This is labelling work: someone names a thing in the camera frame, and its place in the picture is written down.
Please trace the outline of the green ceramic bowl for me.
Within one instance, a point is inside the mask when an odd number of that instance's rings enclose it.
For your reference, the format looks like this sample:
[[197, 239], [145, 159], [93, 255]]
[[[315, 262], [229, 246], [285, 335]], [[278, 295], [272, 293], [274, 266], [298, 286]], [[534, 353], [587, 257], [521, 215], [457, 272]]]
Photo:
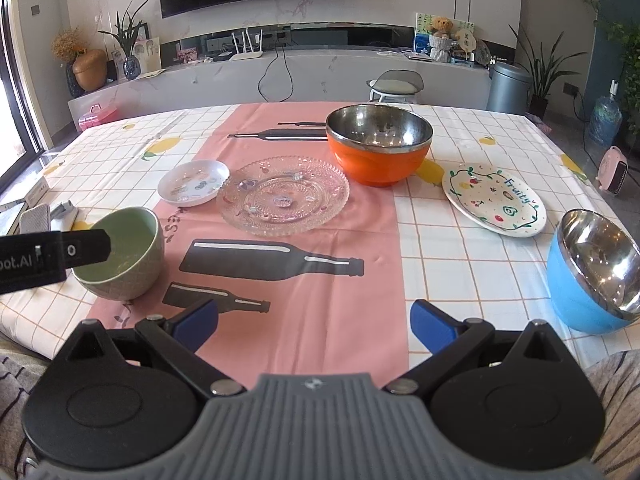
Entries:
[[160, 276], [165, 240], [156, 213], [129, 207], [108, 214], [89, 232], [102, 230], [111, 253], [103, 262], [73, 268], [76, 280], [96, 296], [129, 301], [143, 295]]

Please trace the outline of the white fruit pattern plate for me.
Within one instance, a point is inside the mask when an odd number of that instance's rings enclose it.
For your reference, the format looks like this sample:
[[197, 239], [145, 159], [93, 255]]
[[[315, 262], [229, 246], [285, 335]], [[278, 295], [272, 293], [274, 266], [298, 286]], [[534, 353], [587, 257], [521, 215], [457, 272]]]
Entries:
[[450, 167], [442, 175], [442, 190], [457, 211], [499, 235], [533, 237], [547, 224], [546, 207], [538, 194], [501, 168], [482, 164]]

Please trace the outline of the blue steel bowl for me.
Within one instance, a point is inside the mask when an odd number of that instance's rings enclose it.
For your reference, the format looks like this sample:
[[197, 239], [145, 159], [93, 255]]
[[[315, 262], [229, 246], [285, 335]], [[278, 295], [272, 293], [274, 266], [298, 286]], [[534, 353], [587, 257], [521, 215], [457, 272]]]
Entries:
[[563, 214], [547, 262], [552, 307], [572, 330], [603, 335], [639, 321], [639, 247], [587, 209]]

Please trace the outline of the small white sticker dish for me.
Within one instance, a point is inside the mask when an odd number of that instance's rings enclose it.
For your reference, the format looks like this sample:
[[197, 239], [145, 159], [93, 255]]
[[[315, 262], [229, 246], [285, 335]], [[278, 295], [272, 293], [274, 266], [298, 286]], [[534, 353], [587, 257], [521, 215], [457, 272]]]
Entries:
[[213, 200], [228, 177], [229, 168], [219, 160], [192, 160], [169, 170], [157, 193], [169, 205], [196, 207]]

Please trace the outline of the clear glass plate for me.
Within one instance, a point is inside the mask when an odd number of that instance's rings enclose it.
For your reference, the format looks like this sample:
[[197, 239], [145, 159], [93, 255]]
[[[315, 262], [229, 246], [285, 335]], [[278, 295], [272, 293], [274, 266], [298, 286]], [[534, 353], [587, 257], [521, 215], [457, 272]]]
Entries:
[[346, 176], [309, 156], [276, 156], [235, 170], [216, 197], [230, 226], [261, 237], [279, 237], [323, 226], [345, 207]]

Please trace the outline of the orange steel bowl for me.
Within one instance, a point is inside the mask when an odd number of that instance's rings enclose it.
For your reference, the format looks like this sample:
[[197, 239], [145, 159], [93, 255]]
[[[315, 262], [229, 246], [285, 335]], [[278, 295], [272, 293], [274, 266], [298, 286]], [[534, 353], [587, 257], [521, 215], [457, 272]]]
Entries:
[[433, 141], [423, 117], [384, 104], [346, 105], [326, 116], [326, 138], [336, 161], [352, 180], [390, 186], [413, 174]]

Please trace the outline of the checked pink tablecloth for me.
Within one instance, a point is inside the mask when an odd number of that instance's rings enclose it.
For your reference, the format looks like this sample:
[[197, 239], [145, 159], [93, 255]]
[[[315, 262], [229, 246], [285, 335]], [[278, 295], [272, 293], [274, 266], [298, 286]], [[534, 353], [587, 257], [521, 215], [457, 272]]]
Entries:
[[[322, 122], [324, 103], [196, 108], [121, 120], [85, 131], [47, 168], [46, 202], [70, 200], [86, 228], [110, 212], [146, 207], [160, 217], [166, 240], [163, 274], [130, 304], [109, 302], [74, 278], [1, 299], [2, 333], [43, 356], [54, 356], [83, 318], [125, 327], [142, 315], [171, 312], [172, 284], [188, 292], [224, 290], [268, 304], [266, 313], [225, 314], [202, 349], [219, 367], [245, 379], [263, 372], [368, 372], [376, 379], [412, 367], [426, 350], [408, 329], [414, 300], [427, 299], [458, 318], [484, 318], [520, 330], [533, 318], [555, 320], [546, 261], [565, 211], [610, 208], [561, 150], [521, 116], [420, 105], [434, 128], [427, 161], [391, 188], [353, 184], [341, 213], [321, 228], [288, 240], [303, 252], [358, 259], [360, 276], [306, 273], [277, 281], [186, 273], [192, 240], [239, 240], [215, 203], [185, 210], [160, 200], [158, 182], [191, 159], [218, 159], [230, 169], [283, 154], [330, 159], [326, 141], [294, 131], [270, 141], [266, 131], [296, 120]], [[544, 201], [548, 221], [528, 240], [473, 223], [449, 203], [439, 180], [459, 164], [496, 166], [522, 179]]]

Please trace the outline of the pink storage box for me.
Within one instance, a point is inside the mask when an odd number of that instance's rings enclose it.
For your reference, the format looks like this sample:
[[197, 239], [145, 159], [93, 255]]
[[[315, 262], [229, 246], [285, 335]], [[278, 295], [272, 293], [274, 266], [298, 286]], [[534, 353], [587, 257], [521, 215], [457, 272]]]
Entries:
[[78, 118], [78, 127], [81, 131], [89, 128], [109, 124], [119, 120], [119, 111], [113, 105], [102, 107], [100, 104], [94, 104], [87, 113]]

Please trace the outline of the brown acorn vase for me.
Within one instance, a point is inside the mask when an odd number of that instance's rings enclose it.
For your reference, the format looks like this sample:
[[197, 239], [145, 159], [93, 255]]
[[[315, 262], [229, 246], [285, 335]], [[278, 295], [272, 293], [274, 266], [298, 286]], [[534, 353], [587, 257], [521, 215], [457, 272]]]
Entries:
[[103, 50], [91, 49], [73, 62], [73, 73], [85, 92], [102, 88], [107, 76], [107, 57]]

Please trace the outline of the pink small heater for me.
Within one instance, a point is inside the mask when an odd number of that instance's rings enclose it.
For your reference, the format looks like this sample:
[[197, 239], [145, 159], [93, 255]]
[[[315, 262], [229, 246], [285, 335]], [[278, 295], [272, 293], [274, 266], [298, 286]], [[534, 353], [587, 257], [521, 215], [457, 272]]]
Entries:
[[597, 181], [601, 191], [617, 195], [628, 174], [628, 160], [623, 152], [612, 145], [600, 161]]

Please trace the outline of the blue glass vase plant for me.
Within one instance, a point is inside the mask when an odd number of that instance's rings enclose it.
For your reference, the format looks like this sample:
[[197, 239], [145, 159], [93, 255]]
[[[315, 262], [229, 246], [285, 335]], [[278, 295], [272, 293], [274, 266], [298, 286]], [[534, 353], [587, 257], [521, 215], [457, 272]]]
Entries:
[[130, 6], [123, 14], [116, 13], [115, 30], [101, 30], [101, 34], [111, 36], [116, 40], [124, 54], [122, 70], [127, 80], [135, 80], [141, 75], [141, 66], [134, 56], [134, 45], [139, 39], [144, 21], [138, 19], [138, 14], [150, 0], [144, 0], [136, 10], [130, 11]]

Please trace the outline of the grey trash can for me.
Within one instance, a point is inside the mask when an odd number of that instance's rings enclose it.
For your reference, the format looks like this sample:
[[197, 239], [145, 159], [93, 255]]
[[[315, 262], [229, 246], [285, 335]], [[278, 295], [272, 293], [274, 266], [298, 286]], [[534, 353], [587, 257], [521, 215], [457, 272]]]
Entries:
[[524, 68], [495, 63], [489, 66], [491, 80], [487, 109], [491, 112], [524, 115], [533, 78]]

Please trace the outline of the white round stool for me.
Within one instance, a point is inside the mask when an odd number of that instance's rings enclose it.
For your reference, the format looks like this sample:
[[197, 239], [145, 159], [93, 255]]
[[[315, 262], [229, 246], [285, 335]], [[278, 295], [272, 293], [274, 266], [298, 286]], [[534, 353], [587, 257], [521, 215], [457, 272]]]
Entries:
[[386, 70], [368, 80], [367, 86], [372, 102], [414, 103], [424, 89], [424, 81], [414, 70]]

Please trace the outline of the blue water bottle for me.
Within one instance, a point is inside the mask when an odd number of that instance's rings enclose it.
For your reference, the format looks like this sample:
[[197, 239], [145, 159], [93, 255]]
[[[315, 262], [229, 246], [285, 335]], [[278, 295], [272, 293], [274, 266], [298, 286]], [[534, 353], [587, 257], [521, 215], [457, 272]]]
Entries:
[[612, 80], [608, 94], [596, 99], [587, 127], [588, 138], [602, 148], [612, 145], [622, 123], [623, 115], [616, 102], [617, 90], [618, 82]]

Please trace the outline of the potted green plant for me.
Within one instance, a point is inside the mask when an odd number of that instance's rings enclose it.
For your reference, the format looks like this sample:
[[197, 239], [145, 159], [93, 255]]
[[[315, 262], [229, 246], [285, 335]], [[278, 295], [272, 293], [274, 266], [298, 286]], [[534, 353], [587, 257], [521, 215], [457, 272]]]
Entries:
[[509, 28], [515, 37], [516, 45], [525, 55], [526, 63], [523, 68], [532, 78], [528, 114], [542, 119], [549, 105], [552, 84], [562, 77], [578, 75], [576, 70], [564, 70], [563, 65], [572, 58], [585, 56], [587, 52], [578, 51], [571, 54], [561, 54], [559, 46], [564, 37], [562, 32], [556, 37], [552, 46], [546, 48], [543, 42], [540, 42], [535, 47], [524, 29], [517, 32], [513, 26], [509, 26]]

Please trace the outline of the white wifi router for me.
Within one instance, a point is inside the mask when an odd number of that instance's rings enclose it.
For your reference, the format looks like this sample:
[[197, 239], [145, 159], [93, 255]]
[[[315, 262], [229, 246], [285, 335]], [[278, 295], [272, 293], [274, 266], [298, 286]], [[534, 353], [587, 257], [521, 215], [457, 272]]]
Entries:
[[250, 36], [250, 31], [246, 28], [240, 32], [237, 37], [236, 33], [232, 34], [234, 45], [234, 53], [230, 58], [231, 61], [245, 61], [253, 58], [261, 58], [264, 54], [262, 50], [262, 32], [257, 36]]

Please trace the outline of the teddy bear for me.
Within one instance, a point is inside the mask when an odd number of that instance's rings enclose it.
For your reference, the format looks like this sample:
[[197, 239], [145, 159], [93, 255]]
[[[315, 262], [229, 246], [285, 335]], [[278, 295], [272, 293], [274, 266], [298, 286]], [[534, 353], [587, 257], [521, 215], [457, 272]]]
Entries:
[[432, 18], [430, 32], [430, 57], [439, 63], [448, 63], [450, 60], [450, 50], [452, 47], [451, 31], [454, 23], [444, 16], [434, 16]]

